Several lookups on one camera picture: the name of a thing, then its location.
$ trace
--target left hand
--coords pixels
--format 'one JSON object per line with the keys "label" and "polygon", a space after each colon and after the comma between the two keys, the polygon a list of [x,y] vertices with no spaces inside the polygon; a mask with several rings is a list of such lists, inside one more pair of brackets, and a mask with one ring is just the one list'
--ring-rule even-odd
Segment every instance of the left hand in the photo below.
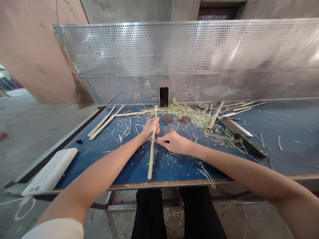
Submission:
{"label": "left hand", "polygon": [[150,141],[153,136],[153,128],[156,127],[155,134],[158,134],[160,131],[159,117],[149,119],[146,121],[143,131],[140,133],[143,143]]}

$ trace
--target white cable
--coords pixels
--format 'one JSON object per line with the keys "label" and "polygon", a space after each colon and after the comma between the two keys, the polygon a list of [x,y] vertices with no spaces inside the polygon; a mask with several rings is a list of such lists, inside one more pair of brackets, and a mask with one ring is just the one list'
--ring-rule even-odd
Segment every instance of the white cable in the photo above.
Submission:
{"label": "white cable", "polygon": [[2,203],[0,203],[0,206],[6,205],[6,204],[9,204],[9,203],[12,203],[12,202],[20,201],[22,199],[23,198],[18,198],[18,199],[13,199],[13,200],[10,200],[10,201],[2,202]]}
{"label": "white cable", "polygon": [[[18,214],[19,214],[21,208],[22,208],[25,204],[27,204],[28,202],[30,202],[30,200],[32,200],[32,206],[31,206],[31,208],[29,209],[29,211],[28,211],[26,214],[24,214],[22,217],[18,217]],[[26,215],[29,214],[29,212],[31,212],[31,210],[33,209],[33,207],[34,207],[35,204],[36,204],[36,199],[33,198],[33,196],[27,196],[27,197],[23,198],[22,202],[19,204],[19,209],[18,209],[16,215],[14,216],[14,220],[15,220],[15,221],[19,221],[19,220],[23,219]]]}

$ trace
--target knife handle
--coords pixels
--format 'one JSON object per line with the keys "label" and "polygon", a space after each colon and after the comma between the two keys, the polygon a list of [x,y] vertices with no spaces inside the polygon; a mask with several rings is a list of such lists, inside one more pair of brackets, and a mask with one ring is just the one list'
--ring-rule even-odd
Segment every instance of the knife handle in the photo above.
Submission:
{"label": "knife handle", "polygon": [[241,134],[237,134],[237,136],[241,137],[245,145],[247,145],[250,148],[250,150],[252,150],[255,154],[257,154],[258,157],[262,159],[268,157],[268,153],[262,148],[260,148],[259,146],[257,146],[256,144],[254,144],[249,138]]}

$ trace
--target leg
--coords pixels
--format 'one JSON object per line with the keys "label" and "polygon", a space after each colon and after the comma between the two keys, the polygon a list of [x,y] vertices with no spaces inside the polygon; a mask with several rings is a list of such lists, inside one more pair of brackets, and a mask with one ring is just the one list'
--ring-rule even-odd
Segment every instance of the leg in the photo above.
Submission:
{"label": "leg", "polygon": [[167,238],[162,191],[138,190],[136,202],[137,209],[131,238]]}
{"label": "leg", "polygon": [[179,188],[185,209],[185,238],[227,239],[208,187]]}

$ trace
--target white sleeve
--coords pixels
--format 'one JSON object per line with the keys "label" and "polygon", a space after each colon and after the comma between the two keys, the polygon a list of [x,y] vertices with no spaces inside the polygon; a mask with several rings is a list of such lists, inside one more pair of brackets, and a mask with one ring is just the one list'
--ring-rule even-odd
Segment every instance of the white sleeve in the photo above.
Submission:
{"label": "white sleeve", "polygon": [[22,239],[84,239],[83,225],[71,218],[57,218],[31,229]]}

